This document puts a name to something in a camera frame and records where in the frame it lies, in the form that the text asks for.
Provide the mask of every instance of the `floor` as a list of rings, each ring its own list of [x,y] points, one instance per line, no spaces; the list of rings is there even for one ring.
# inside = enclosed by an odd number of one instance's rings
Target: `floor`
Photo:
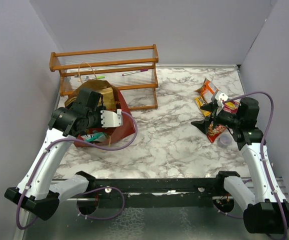
[[[204,118],[194,90],[205,78],[229,97],[242,95],[236,68],[157,68],[158,109],[133,111],[138,136],[128,148],[115,152],[72,145],[61,161],[55,178],[67,179],[78,171],[96,178],[208,178],[218,171],[237,171],[249,177],[249,170],[234,141],[227,149],[210,143],[190,124]],[[130,106],[148,101],[146,92],[123,92]],[[63,106],[66,97],[60,99]],[[112,145],[122,146],[131,136]]]

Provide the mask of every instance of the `yellow package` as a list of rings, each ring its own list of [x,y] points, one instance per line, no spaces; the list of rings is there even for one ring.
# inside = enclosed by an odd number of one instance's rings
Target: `yellow package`
[[[196,104],[198,104],[199,109],[200,109],[200,111],[202,112],[202,114],[203,114],[205,117],[208,117],[208,116],[211,114],[211,112],[202,110],[202,109],[200,108],[202,105],[207,104],[206,101],[204,100],[204,98],[203,98],[202,96],[198,96],[198,97],[196,97],[194,100],[195,100]]]

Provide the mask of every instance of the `white wall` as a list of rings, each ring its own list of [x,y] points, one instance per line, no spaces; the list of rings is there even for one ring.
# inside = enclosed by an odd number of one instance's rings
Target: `white wall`
[[[40,148],[59,90],[58,49],[28,0],[0,0],[0,240],[13,236],[16,205],[4,198]]]
[[[31,0],[65,52],[157,44],[160,64],[241,64],[276,0]]]
[[[282,176],[289,193],[289,0],[278,0],[241,66],[241,79],[248,93],[271,94],[275,109],[267,137],[274,171]],[[270,104],[259,97],[259,127],[265,129]]]

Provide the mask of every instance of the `marble table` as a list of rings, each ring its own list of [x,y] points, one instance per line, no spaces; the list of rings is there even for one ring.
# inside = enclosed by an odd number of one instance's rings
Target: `marble table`
[[[237,69],[158,68],[157,77],[158,109],[132,112],[138,125],[132,145],[114,152],[72,145],[54,177],[67,179],[81,170],[96,178],[208,178],[218,171],[237,171],[242,177],[249,177],[247,164],[234,141],[228,148],[220,148],[190,124],[204,118],[194,101],[194,90],[201,87],[205,78],[229,97],[244,93]],[[131,106],[149,99],[145,91],[122,94]],[[66,99],[62,97],[59,106]],[[112,147],[122,146],[130,139],[131,136]]]

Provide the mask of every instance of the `snack package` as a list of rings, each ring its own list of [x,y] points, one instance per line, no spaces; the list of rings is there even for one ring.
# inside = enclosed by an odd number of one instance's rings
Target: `snack package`
[[[203,114],[205,117],[208,117],[208,116],[211,114],[211,112],[205,111],[205,110],[202,110],[202,109],[201,109],[201,106],[202,106],[202,105],[207,104],[206,101],[204,100],[204,98],[203,98],[202,96],[198,96],[198,97],[196,97],[194,100],[195,100],[196,104],[198,104],[198,107],[199,107],[200,111],[202,112],[202,114]]]
[[[231,113],[231,114],[235,114],[235,113],[237,113],[238,107],[239,107],[239,103],[238,102],[230,101],[230,102],[227,102],[227,103],[224,104],[223,111],[226,111],[226,112]],[[224,130],[226,130],[226,127],[222,126],[222,125],[218,125],[218,126],[215,127],[215,129],[212,130],[213,125],[214,125],[214,122],[212,122],[210,124],[210,126],[208,128],[208,133],[206,135],[211,143],[213,143],[216,140],[216,138]]]
[[[208,104],[208,103],[211,103],[212,96],[218,90],[219,89],[211,81],[209,81],[208,79],[205,79],[202,87],[195,90],[195,92],[199,93]]]

